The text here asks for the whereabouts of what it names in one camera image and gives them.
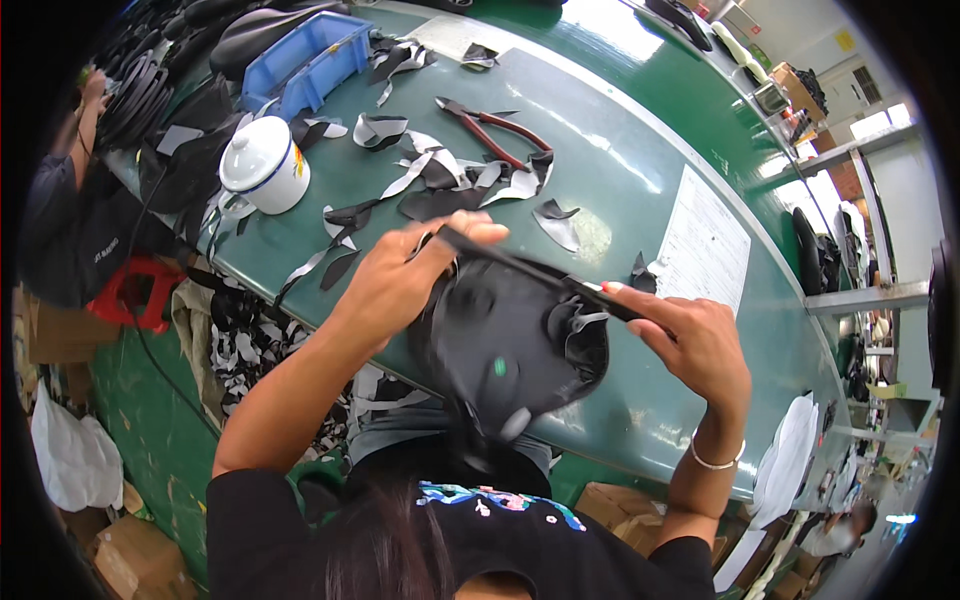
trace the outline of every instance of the pliers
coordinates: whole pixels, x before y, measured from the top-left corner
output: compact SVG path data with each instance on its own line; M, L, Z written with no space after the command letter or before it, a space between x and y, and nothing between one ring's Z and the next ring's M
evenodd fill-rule
M488 112L478 112L476 110L469 110L467 107L460 104L459 102L454 102L449 98L444 98L443 96L436 96L434 98L434 101L437 103L438 107L445 110L446 112L449 112L453 116L459 118L460 122L463 123L464 127L466 127L468 131L473 133L473 135L475 135L477 139L482 141L484 145L487 146L487 148L489 148L497 158L499 158L500 160L505 160L509 162L511 166L513 166L515 169L519 169L521 171L527 171L527 172L530 171L530 169L525 164L523 164L522 161L518 160L513 156L510 156L509 154L507 154L506 150L504 150L503 148L500 148L500 145L494 142L493 138L487 135L480 128L480 123L490 123L491 125L502 127L505 130L510 130L511 132L519 133L520 135L526 137L527 139L532 141L534 144L536 144L537 147L540 148L541 150L544 150L544 151L553 150L553 148L551 148L549 144L547 144L542 139L540 139L538 135L526 129L525 127L518 125L517 123L508 121L506 119L501 119L500 117L489 114Z

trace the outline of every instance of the plastic stool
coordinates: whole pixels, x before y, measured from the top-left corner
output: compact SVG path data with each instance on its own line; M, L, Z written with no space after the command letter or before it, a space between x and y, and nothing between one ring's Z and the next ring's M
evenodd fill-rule
M86 306L86 309L104 321L134 325L131 313L132 301L124 297L126 274L127 265L124 265L113 274L103 291ZM154 333L166 332L170 323L163 320L163 308L170 298L173 287L186 279L186 274L156 262L152 258L133 256L130 259L130 275L154 278L147 307L142 315L137 315L136 324L141 329L151 329Z

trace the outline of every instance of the silver bracelet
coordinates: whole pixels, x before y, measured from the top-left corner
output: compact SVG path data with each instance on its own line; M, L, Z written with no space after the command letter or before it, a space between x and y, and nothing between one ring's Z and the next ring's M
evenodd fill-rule
M700 463L701 467L708 468L710 470L723 470L725 468L730 468L736 465L737 461L740 460L740 457L743 456L743 451L747 449L747 441L744 440L743 444L740 445L740 451L737 453L736 458L726 463L725 465L711 465L710 463L705 463L704 459L697 456L697 448L693 447L693 439L697 437L697 430L693 430L693 435L690 436L690 452L693 454L693 459Z

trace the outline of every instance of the green table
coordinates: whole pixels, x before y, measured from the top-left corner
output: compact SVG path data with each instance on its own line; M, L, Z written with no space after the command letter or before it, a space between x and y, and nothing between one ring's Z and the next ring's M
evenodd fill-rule
M824 406L832 398L844 404L828 338L821 323L805 313L794 275L797 250L787 211L798 200L786 198L782 189L757 191L769 175L764 165L786 164L776 138L750 107L734 108L743 99L714 66L613 0L570 0L563 17L552 22L538 20L550 12L493 2L474 12L522 36L513 39L515 48L499 66L477 74L441 57L421 71L398 76L381 110L375 107L380 86L353 77L326 98L320 114L339 117L350 127L362 111L401 114L410 119L411 129L438 138L456 157L480 160L485 149L436 108L433 96L484 110L520 109L514 118L552 144L557 158L538 198L489 207L494 220L513 232L504 246L593 281L626 280L637 252L656 256L681 173L692 166L752 240L737 324L755 393L732 494L749 500L760 457L793 398L812 389ZM393 2L355 14L397 35L438 14L454 28L457 20ZM508 132L492 134L516 156L531 152ZM214 257L220 270L268 300L291 271L329 243L324 205L374 198L403 173L392 164L400 158L397 148L372 154L349 137L323 140L304 155L312 180L300 203L275 217L254 215L243 236L221 241ZM131 159L125 158L125 167L123 160L115 163L129 179ZM531 215L537 203L551 197L564 208L581 207L574 217L582 242L577 254L554 244ZM374 210L370 224L353 239L369 250L385 230L405 222L396 201L389 201ZM306 324L322 323L347 286L345 277L329 292L319 290L328 261L298 282L283 303ZM612 360L603 384L590 397L536 421L529 431L593 460L667 481L705 403L622 324L612 322L609 330ZM424 383L403 335L375 361ZM846 424L841 412L837 422Z

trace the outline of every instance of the blue plastic bin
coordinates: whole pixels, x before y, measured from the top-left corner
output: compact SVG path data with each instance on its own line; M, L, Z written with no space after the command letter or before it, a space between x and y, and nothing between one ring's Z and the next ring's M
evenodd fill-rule
M280 98L268 114L290 121L310 107L317 111L324 96L367 68L370 21L336 12L318 12L282 37L247 66L241 98L257 112Z

